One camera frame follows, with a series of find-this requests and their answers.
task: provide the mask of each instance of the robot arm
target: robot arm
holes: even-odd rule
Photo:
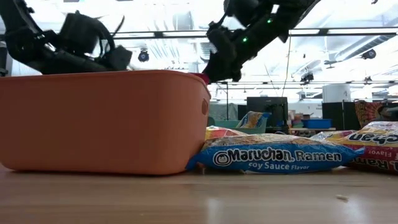
[[[293,29],[320,0],[224,0],[225,15],[210,23],[209,41],[217,53],[211,53],[203,73],[210,82],[241,79],[243,63],[279,37],[286,42]],[[272,13],[274,5],[279,8]],[[234,16],[244,30],[228,30],[221,24],[226,16]]]
[[[279,37],[286,42],[293,29],[320,0],[224,0],[225,15],[212,22],[207,32],[217,53],[210,54],[203,73],[210,82],[241,79],[243,63]],[[272,13],[274,5],[279,5]],[[69,13],[59,34],[42,31],[30,16],[34,13],[24,0],[1,0],[0,16],[6,25],[5,41],[12,58],[46,74],[125,70],[132,52],[116,47],[113,36],[98,20]],[[234,16],[244,30],[228,30],[221,24]],[[98,39],[108,41],[110,50],[97,58]]]
[[[12,58],[46,74],[125,70],[132,53],[115,47],[113,37],[98,20],[77,13],[67,15],[61,32],[42,31],[30,16],[24,0],[2,0],[0,16],[6,26],[4,40]],[[87,56],[98,39],[110,51],[98,58]]]

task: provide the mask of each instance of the ceiling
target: ceiling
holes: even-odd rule
[[[103,16],[101,21],[111,31],[125,16],[120,32],[205,29],[223,14],[223,0],[81,0],[79,3],[28,0],[27,3],[35,9],[33,17],[38,25],[53,30],[60,30],[65,13],[77,9],[92,17]],[[397,11],[398,0],[379,0],[376,4],[371,4],[371,0],[322,0],[297,28],[395,27],[398,26]],[[235,19],[227,19],[224,25],[231,29],[241,27]],[[4,25],[0,22],[1,31]],[[205,66],[201,58],[207,58],[211,49],[206,39],[118,40],[116,43],[133,50],[131,63],[138,69],[192,71],[198,67],[200,71]],[[150,60],[145,63],[137,59],[142,48],[148,48],[150,54]],[[377,52],[375,59],[358,57],[369,49]],[[290,49],[289,40],[284,44],[276,39],[255,59],[245,63],[242,81],[299,81],[306,72],[312,72],[319,81],[363,80],[368,76],[373,80],[395,80],[398,78],[397,56],[397,37],[293,37]],[[342,62],[326,69],[328,65],[323,64],[326,60]],[[240,97],[242,91],[236,90],[232,95]],[[281,91],[267,90],[266,94],[280,95]],[[284,94],[293,96],[297,92],[285,90]]]

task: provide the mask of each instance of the orange plastic bin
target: orange plastic bin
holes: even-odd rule
[[[13,170],[175,174],[205,139],[200,78],[151,70],[0,78],[0,162]]]

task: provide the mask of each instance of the ramen package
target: ramen package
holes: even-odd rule
[[[364,154],[346,166],[398,174],[398,122],[372,122],[358,132],[332,141],[354,150],[364,148]]]
[[[269,113],[249,111],[239,122],[237,128],[260,128],[263,122],[267,122]]]
[[[337,141],[350,134],[355,133],[356,131],[325,131],[320,132],[311,137],[313,140],[327,140],[327,141]]]
[[[206,128],[206,140],[213,138],[221,138],[226,136],[243,136],[247,135],[246,133],[228,129],[228,128],[219,128],[215,126],[210,126]]]
[[[280,134],[253,134],[209,139],[188,163],[205,167],[241,170],[245,173],[294,174],[330,170],[363,150],[351,150],[332,142]]]

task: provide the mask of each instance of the red ramen package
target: red ramen package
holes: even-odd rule
[[[207,139],[213,139],[213,138],[222,138],[226,136],[243,136],[247,135],[246,133],[228,129],[228,128],[219,128],[216,126],[210,126],[206,128],[206,138]]]
[[[365,153],[345,166],[398,174],[398,122],[378,121],[341,139],[327,139]]]

